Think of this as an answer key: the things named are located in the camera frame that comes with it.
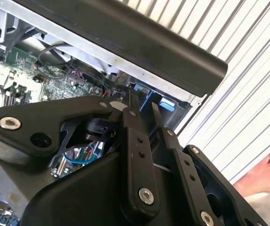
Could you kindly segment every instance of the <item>metal frame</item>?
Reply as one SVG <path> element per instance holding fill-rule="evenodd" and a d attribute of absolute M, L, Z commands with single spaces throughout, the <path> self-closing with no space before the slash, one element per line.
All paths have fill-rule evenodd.
<path fill-rule="evenodd" d="M 52 36 L 71 44 L 77 49 L 84 51 L 118 69 L 130 74 L 131 76 L 159 89 L 163 92 L 181 100 L 187 101 L 194 96 L 189 92 L 173 85 L 172 83 L 152 74 L 149 71 L 109 52 L 108 50 L 74 34 L 71 31 L 49 21 L 48 19 L 28 10 L 27 8 L 11 0 L 0 1 L 0 9 L 12 14 L 13 16 L 35 26 L 36 28 L 47 31 Z"/>

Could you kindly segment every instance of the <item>hand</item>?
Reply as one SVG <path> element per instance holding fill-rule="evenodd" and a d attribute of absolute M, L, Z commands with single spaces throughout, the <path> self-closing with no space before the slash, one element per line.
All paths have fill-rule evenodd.
<path fill-rule="evenodd" d="M 270 190 L 270 154 L 246 173 L 234 187 L 242 196 Z"/>

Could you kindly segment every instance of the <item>screw hole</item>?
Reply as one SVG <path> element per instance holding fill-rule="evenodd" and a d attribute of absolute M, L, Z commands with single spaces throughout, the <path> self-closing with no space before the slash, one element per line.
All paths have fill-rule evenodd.
<path fill-rule="evenodd" d="M 147 200 L 151 199 L 151 196 L 150 196 L 150 194 L 148 192 L 144 192 L 143 195 Z"/>
<path fill-rule="evenodd" d="M 196 178 L 193 175 L 190 175 L 192 181 L 196 181 Z"/>
<path fill-rule="evenodd" d="M 208 223 L 210 222 L 210 218 L 208 216 L 205 216 L 204 218 Z"/>
<path fill-rule="evenodd" d="M 245 223 L 247 226 L 254 226 L 253 223 L 250 220 L 248 220 L 247 218 L 245 218 Z"/>
<path fill-rule="evenodd" d="M 139 156 L 140 156 L 141 158 L 144 158 L 144 157 L 145 157 L 145 154 L 142 153 L 142 152 L 139 152 L 138 154 L 139 154 Z"/>
<path fill-rule="evenodd" d="M 110 130 L 108 133 L 107 133 L 107 136 L 108 137 L 115 137 L 115 135 L 116 135 L 116 131 L 115 130 Z"/>
<path fill-rule="evenodd" d="M 46 148 L 51 146 L 51 139 L 45 133 L 34 133 L 31 136 L 31 142 L 33 145 L 40 148 Z"/>

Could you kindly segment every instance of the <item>bolt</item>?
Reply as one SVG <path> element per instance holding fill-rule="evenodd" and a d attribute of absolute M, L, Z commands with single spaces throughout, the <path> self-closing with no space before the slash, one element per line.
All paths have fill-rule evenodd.
<path fill-rule="evenodd" d="M 201 218 L 207 226 L 214 226 L 214 220 L 212 220 L 211 216 L 208 213 L 202 211 Z"/>
<path fill-rule="evenodd" d="M 147 188 L 141 188 L 139 190 L 139 198 L 147 205 L 152 205 L 154 203 L 153 193 Z"/>
<path fill-rule="evenodd" d="M 171 135 L 171 136 L 173 136 L 173 135 L 174 135 L 174 132 L 173 132 L 173 131 L 171 131 L 170 129 L 168 129 L 168 130 L 167 130 L 167 133 L 168 133 L 169 135 Z"/>
<path fill-rule="evenodd" d="M 13 117 L 4 117 L 0 119 L 0 127 L 8 130 L 16 130 L 21 127 L 21 122 Z"/>
<path fill-rule="evenodd" d="M 197 148 L 195 148 L 195 147 L 193 147 L 192 150 L 193 150 L 193 152 L 194 152 L 195 154 L 199 154 L 199 153 L 200 153 L 199 150 L 198 150 Z"/>
<path fill-rule="evenodd" d="M 115 130 L 110 130 L 108 133 L 107 133 L 108 137 L 115 137 L 116 135 L 116 131 Z"/>
<path fill-rule="evenodd" d="M 104 103 L 104 102 L 99 102 L 99 104 L 100 104 L 101 106 L 103 106 L 103 107 L 108 107 L 108 105 L 107 105 L 106 103 Z"/>
<path fill-rule="evenodd" d="M 136 116 L 136 113 L 133 112 L 133 111 L 130 111 L 130 114 L 133 115 L 133 116 Z"/>

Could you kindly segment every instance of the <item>white corrugated wall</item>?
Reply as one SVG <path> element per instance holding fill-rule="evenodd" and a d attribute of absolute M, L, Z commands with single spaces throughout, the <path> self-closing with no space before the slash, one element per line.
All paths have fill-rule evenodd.
<path fill-rule="evenodd" d="M 232 183 L 270 152 L 270 0 L 121 0 L 229 64 L 179 139 Z"/>

